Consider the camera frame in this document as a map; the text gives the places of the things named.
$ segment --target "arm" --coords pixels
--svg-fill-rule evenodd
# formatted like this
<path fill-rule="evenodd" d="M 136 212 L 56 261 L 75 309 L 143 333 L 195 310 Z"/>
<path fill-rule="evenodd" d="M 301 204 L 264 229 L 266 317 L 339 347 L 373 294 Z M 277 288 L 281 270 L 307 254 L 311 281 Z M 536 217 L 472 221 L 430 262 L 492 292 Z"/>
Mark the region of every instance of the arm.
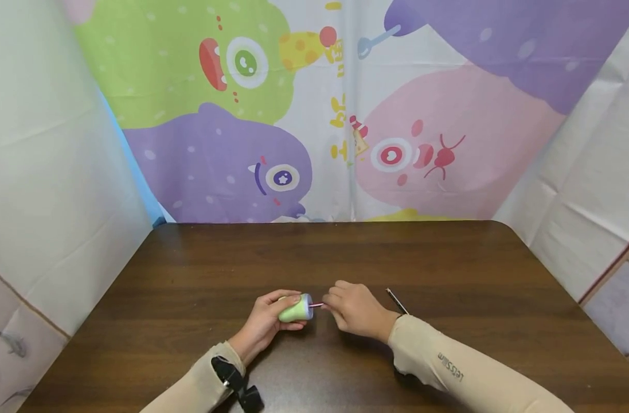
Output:
<path fill-rule="evenodd" d="M 277 290 L 263 295 L 243 328 L 227 342 L 215 345 L 202 356 L 178 382 L 159 395 L 141 413 L 211 412 L 230 395 L 211 366 L 211 359 L 222 356 L 242 375 L 245 368 L 274 339 L 280 330 L 302 330 L 306 321 L 280 322 L 279 314 L 300 301 L 300 291 Z"/>
<path fill-rule="evenodd" d="M 428 323 L 383 308 L 367 287 L 338 281 L 323 297 L 340 330 L 388 344 L 401 373 L 450 393 L 476 413 L 572 413 L 539 384 Z"/>
<path fill-rule="evenodd" d="M 418 318 L 398 318 L 388 344 L 397 370 L 450 393 L 473 412 L 572 413 L 544 387 Z"/>
<path fill-rule="evenodd" d="M 211 366 L 215 356 L 225 357 L 245 375 L 245 365 L 231 345 L 228 342 L 215 345 L 141 413 L 211 412 L 230 395 Z"/>

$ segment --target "cartoon spoon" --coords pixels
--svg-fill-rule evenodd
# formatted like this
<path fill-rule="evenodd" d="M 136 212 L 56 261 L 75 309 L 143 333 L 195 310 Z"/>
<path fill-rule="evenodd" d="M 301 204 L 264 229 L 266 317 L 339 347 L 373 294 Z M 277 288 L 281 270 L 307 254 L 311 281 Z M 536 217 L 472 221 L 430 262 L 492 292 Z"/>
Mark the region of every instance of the cartoon spoon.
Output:
<path fill-rule="evenodd" d="M 365 59 L 367 56 L 369 56 L 369 53 L 371 53 L 372 48 L 375 45 L 383 43 L 385 39 L 392 37 L 400 30 L 401 25 L 396 25 L 392 27 L 392 29 L 379 34 L 374 39 L 369 39 L 366 37 L 361 37 L 360 39 L 358 39 L 358 59 Z"/>

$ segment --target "green cup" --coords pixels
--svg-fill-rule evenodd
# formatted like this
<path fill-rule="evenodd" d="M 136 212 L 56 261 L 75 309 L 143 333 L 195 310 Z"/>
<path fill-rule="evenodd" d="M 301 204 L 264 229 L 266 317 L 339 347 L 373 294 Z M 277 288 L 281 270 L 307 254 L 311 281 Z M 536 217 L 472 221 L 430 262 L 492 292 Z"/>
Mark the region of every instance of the green cup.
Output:
<path fill-rule="evenodd" d="M 307 293 L 301 294 L 300 301 L 283 310 L 277 318 L 282 322 L 311 320 L 314 317 L 314 309 L 310 307 L 310 304 L 312 304 L 312 297 Z"/>

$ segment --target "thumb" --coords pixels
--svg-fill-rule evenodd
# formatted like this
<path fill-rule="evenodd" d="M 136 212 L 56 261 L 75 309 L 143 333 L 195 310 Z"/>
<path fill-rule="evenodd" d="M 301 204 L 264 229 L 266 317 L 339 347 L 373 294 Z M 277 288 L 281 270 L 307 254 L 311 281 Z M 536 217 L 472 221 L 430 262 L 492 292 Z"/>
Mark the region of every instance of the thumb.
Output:
<path fill-rule="evenodd" d="M 290 295 L 288 297 L 283 297 L 275 303 L 269 305 L 269 313 L 271 316 L 277 317 L 282 313 L 285 309 L 288 309 L 292 305 L 298 304 L 300 302 L 300 295 Z"/>
<path fill-rule="evenodd" d="M 349 325 L 346 323 L 346 320 L 344 319 L 342 314 L 333 309 L 330 309 L 330 312 L 332 313 L 333 317 L 335 317 L 337 328 L 342 331 L 349 331 Z"/>

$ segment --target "hand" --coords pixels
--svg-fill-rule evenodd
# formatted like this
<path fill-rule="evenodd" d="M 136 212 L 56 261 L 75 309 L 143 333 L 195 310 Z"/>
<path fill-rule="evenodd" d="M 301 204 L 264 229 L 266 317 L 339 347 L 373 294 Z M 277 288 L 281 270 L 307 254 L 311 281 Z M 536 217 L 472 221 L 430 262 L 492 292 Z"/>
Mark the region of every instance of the hand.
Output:
<path fill-rule="evenodd" d="M 277 317 L 283 310 L 300 301 L 300 291 L 277 290 L 262 295 L 255 301 L 245 325 L 228 340 L 245 366 L 268 347 L 280 330 L 302 330 L 307 321 L 280 322 Z"/>
<path fill-rule="evenodd" d="M 398 313 L 380 305 L 369 288 L 362 284 L 338 281 L 323 296 L 324 309 L 330 310 L 337 327 L 346 332 L 388 343 Z"/>

